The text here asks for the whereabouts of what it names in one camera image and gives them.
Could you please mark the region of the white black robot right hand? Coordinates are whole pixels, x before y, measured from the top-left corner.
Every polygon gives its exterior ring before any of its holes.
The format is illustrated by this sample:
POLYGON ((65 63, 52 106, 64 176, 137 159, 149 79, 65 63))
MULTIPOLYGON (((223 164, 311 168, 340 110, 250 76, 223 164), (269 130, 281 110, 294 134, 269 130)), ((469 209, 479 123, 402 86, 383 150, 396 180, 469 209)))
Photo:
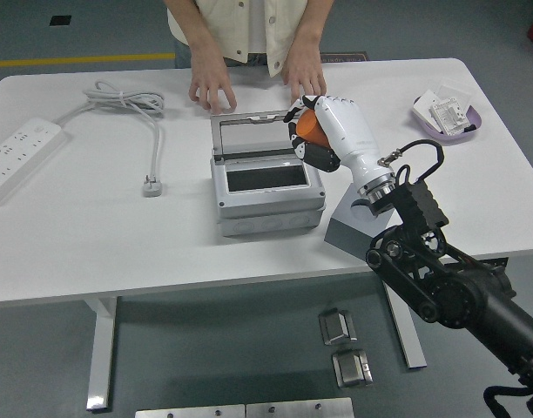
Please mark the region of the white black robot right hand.
POLYGON ((300 160, 324 172, 346 166, 362 199, 373 204, 394 189, 394 172, 379 164, 379 147, 355 102, 303 96, 283 121, 300 160))

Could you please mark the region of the person's left hand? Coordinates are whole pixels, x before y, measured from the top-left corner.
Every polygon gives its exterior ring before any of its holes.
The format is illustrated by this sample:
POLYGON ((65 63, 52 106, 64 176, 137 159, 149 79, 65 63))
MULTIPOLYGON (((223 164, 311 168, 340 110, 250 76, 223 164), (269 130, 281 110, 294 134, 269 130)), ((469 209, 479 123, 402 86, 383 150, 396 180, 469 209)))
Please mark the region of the person's left hand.
POLYGON ((318 44, 294 43, 287 54, 281 77, 290 91, 293 103, 302 95, 319 96, 327 93, 318 44))

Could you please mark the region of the person's right hand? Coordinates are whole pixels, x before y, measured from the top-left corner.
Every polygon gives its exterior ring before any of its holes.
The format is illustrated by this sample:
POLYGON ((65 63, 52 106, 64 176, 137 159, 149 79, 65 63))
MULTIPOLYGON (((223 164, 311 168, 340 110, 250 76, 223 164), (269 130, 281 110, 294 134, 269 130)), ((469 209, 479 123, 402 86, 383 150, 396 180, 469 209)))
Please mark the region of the person's right hand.
POLYGON ((237 99, 222 54, 215 48, 192 51, 189 98, 212 114, 234 111, 237 99))

